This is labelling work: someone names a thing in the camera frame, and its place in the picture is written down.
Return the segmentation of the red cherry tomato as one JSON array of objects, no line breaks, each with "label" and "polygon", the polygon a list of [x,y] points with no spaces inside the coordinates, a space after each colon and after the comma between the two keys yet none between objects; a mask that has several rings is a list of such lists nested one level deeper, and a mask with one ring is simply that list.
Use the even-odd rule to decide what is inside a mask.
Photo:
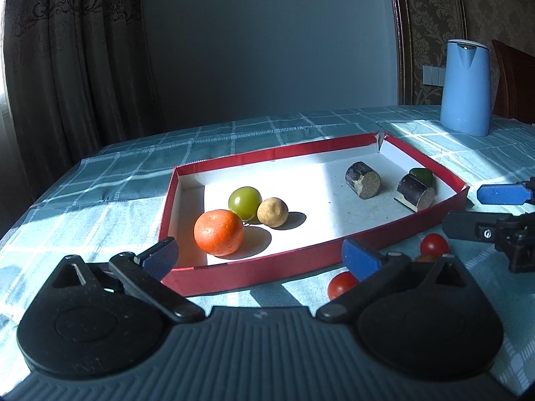
[{"label": "red cherry tomato", "polygon": [[450,252],[446,239],[439,234],[426,235],[420,243],[420,254],[423,256],[442,256]]},{"label": "red cherry tomato", "polygon": [[358,279],[351,272],[340,272],[327,286],[327,297],[329,300],[335,300],[340,295],[354,288],[359,283]]}]

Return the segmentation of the green tomato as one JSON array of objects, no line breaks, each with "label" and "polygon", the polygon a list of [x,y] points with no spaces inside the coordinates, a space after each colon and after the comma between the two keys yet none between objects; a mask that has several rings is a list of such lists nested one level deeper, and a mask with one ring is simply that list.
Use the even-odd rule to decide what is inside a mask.
[{"label": "green tomato", "polygon": [[242,221],[248,222],[256,216],[262,203],[260,192],[252,186],[243,186],[234,190],[228,198],[228,209]]}]

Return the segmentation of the dark wooden chair back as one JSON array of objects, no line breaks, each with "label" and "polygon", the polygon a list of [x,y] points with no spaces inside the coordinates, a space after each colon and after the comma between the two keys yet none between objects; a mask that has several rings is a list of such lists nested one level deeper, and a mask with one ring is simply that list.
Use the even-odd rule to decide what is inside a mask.
[{"label": "dark wooden chair back", "polygon": [[504,42],[493,40],[500,77],[493,113],[534,124],[535,58]]}]

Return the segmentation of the blue kettle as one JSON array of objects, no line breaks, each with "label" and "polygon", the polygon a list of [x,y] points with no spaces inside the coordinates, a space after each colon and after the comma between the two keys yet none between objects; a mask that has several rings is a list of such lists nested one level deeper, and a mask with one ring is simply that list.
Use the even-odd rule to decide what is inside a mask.
[{"label": "blue kettle", "polygon": [[489,48],[479,42],[447,43],[440,122],[448,129],[485,137],[490,130],[492,88]]}]

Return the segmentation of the small tan longan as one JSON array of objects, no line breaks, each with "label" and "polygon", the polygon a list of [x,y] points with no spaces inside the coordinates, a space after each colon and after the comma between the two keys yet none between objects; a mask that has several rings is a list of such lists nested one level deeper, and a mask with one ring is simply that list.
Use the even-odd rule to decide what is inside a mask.
[{"label": "small tan longan", "polygon": [[271,197],[264,200],[257,208],[256,217],[265,226],[277,228],[288,219],[287,204],[280,198]]}]

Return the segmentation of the brown patterned curtain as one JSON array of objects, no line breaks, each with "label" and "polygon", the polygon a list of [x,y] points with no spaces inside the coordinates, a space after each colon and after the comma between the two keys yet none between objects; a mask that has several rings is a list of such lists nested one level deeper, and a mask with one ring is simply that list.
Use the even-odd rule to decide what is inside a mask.
[{"label": "brown patterned curtain", "polygon": [[141,0],[5,0],[4,55],[33,196],[99,148],[162,132]]}]

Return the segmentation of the orange tangerine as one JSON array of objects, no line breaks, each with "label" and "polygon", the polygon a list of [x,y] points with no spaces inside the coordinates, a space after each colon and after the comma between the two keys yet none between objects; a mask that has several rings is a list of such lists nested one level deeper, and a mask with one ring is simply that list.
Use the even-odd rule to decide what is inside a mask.
[{"label": "orange tangerine", "polygon": [[242,220],[235,213],[217,209],[203,213],[193,228],[198,248],[214,256],[234,254],[245,238]]}]

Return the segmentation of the green cucumber piece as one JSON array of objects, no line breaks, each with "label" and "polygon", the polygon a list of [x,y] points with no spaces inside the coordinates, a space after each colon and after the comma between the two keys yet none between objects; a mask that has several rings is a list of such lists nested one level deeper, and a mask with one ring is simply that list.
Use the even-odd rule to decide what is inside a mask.
[{"label": "green cucumber piece", "polygon": [[409,174],[415,177],[429,188],[435,189],[435,177],[433,171],[426,167],[413,167]]}]

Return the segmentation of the teal plaid tablecloth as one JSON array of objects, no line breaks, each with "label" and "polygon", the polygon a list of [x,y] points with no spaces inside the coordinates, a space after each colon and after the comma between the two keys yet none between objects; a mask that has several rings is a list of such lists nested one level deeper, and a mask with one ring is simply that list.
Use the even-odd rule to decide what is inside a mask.
[{"label": "teal plaid tablecloth", "polygon": [[[29,374],[16,329],[36,292],[67,254],[107,261],[120,251],[141,252],[157,241],[172,170],[231,154],[387,131],[418,148],[470,186],[468,207],[515,215],[534,206],[481,207],[481,184],[534,176],[534,126],[493,118],[485,138],[445,129],[439,106],[389,106],[309,111],[182,129],[103,148],[82,160],[42,195],[1,240],[1,395]],[[534,273],[512,274],[492,246],[452,241],[499,313],[505,329],[493,373],[514,393],[534,382]],[[261,284],[250,290],[193,300],[213,305],[299,306],[312,312],[327,300],[326,285],[341,269]]]}]

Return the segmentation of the brown kiwi fruit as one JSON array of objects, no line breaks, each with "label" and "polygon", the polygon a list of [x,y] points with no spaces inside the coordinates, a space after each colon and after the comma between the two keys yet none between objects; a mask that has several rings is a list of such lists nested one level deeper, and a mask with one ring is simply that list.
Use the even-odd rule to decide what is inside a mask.
[{"label": "brown kiwi fruit", "polygon": [[413,259],[414,263],[437,263],[441,259],[440,255],[422,254]]}]

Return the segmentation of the red shallow cardboard box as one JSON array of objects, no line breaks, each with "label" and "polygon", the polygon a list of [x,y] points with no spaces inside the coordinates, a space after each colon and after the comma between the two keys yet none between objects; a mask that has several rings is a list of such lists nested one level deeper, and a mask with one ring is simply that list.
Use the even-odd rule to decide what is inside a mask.
[{"label": "red shallow cardboard box", "polygon": [[[378,193],[361,199],[345,171],[363,161],[381,178]],[[400,180],[413,168],[433,171],[433,204],[413,212],[395,200]],[[224,209],[231,193],[249,185],[288,206],[279,228],[247,226],[234,253],[216,257],[197,247],[193,227],[204,212]],[[184,296],[228,291],[312,272],[341,260],[351,237],[380,249],[442,222],[464,207],[468,186],[454,172],[389,134],[366,133],[268,148],[176,167],[159,234],[179,246],[166,286]]]}]

